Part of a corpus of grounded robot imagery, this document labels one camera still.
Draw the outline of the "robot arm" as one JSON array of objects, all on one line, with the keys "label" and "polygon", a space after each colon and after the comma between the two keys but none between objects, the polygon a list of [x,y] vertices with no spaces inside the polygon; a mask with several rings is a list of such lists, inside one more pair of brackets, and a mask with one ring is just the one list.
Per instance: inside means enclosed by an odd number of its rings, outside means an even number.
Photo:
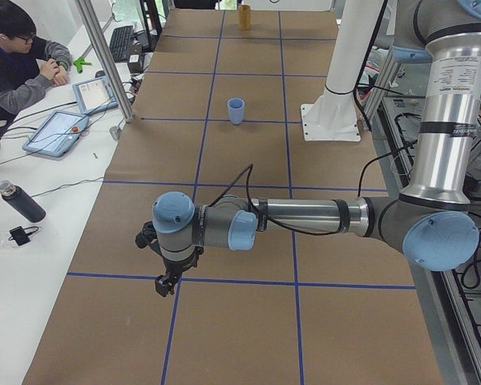
[{"label": "robot arm", "polygon": [[398,198],[307,201],[223,192],[209,205],[196,205],[181,192],[167,192],[136,237],[164,262],[158,294],[171,294],[205,247],[251,249],[269,224],[314,236],[350,232],[378,239],[430,271],[470,259],[479,233],[463,182],[478,131],[481,1],[398,2],[393,52],[398,61],[431,64],[411,178]]}]

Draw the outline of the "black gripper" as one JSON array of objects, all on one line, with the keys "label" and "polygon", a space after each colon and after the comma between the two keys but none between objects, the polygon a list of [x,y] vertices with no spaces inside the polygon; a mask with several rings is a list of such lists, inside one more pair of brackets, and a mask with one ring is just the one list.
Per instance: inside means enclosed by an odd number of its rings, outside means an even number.
[{"label": "black gripper", "polygon": [[165,275],[155,279],[156,293],[162,297],[175,293],[176,281],[179,281],[184,272],[198,266],[200,256],[204,253],[203,248],[195,248],[188,257],[180,261],[172,261],[162,257],[165,266]]}]

